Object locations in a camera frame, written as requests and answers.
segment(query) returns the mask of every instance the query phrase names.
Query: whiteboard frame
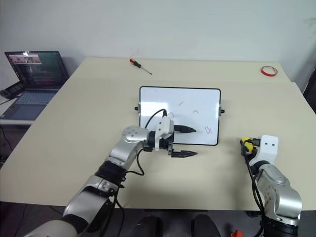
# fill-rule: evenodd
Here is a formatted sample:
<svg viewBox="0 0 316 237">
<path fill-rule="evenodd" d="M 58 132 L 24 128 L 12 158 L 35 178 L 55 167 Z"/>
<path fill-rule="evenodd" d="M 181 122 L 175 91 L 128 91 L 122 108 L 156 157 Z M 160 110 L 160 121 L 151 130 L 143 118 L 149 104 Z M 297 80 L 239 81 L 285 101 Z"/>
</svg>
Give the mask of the whiteboard frame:
<svg viewBox="0 0 316 237">
<path fill-rule="evenodd" d="M 203 88 L 203 87 L 175 87 L 175 86 L 151 86 L 151 85 L 143 85 L 139 88 L 139 102 L 138 102 L 138 114 L 139 114 L 139 126 L 141 125 L 141 89 L 143 87 L 149 88 L 175 88 L 175 89 L 203 89 L 203 90 L 218 90 L 219 91 L 219 108 L 218 108 L 218 123 L 217 123 L 217 141 L 215 144 L 197 144 L 197 143 L 174 143 L 180 145 L 198 145 L 198 146 L 217 146 L 219 143 L 219 122 L 221 118 L 221 98 L 222 91 L 219 88 Z"/>
</svg>

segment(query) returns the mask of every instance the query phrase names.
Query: screwdriver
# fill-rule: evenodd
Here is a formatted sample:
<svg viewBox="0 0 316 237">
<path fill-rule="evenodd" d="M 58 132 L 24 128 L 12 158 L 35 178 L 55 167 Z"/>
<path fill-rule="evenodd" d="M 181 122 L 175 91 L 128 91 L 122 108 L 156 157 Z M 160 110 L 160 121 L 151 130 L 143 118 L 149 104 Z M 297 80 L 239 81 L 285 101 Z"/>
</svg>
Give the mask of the screwdriver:
<svg viewBox="0 0 316 237">
<path fill-rule="evenodd" d="M 130 63 L 133 64 L 134 66 L 136 66 L 136 67 L 138 67 L 138 68 L 141 68 L 141 69 L 145 70 L 146 72 L 148 72 L 150 75 L 152 75 L 151 72 L 149 72 L 149 71 L 147 71 L 145 68 L 143 68 L 142 65 L 139 64 L 138 62 L 136 62 L 135 59 L 132 59 L 132 58 L 131 58 L 129 61 L 130 61 Z"/>
</svg>

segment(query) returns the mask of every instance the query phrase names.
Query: laptop screen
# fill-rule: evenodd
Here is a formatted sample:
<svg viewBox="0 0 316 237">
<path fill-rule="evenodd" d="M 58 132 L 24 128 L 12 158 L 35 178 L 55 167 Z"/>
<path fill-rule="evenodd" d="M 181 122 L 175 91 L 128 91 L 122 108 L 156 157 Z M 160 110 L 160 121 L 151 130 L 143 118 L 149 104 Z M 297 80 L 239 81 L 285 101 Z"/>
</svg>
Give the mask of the laptop screen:
<svg viewBox="0 0 316 237">
<path fill-rule="evenodd" d="M 58 51 L 5 52 L 26 88 L 60 88 L 69 78 Z"/>
</svg>

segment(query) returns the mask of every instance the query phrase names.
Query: white wall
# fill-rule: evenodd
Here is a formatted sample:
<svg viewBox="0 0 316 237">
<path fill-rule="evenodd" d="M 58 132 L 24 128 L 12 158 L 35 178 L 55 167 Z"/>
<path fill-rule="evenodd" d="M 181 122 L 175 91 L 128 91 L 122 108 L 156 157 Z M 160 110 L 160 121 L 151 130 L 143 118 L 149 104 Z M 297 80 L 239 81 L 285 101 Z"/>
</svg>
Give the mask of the white wall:
<svg viewBox="0 0 316 237">
<path fill-rule="evenodd" d="M 0 88 L 17 81 L 3 52 L 278 61 L 304 89 L 316 65 L 316 0 L 0 0 Z"/>
</svg>

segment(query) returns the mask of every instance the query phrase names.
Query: black shoe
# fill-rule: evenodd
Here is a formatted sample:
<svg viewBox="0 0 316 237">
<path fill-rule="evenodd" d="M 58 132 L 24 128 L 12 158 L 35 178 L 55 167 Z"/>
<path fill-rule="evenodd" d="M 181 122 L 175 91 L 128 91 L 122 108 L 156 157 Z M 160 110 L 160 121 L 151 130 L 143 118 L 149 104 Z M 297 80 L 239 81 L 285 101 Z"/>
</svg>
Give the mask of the black shoe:
<svg viewBox="0 0 316 237">
<path fill-rule="evenodd" d="M 128 237 L 162 237 L 162 221 L 156 216 L 141 219 Z"/>
<path fill-rule="evenodd" d="M 221 237 L 215 223 L 207 215 L 197 215 L 191 222 L 192 237 Z"/>
</svg>

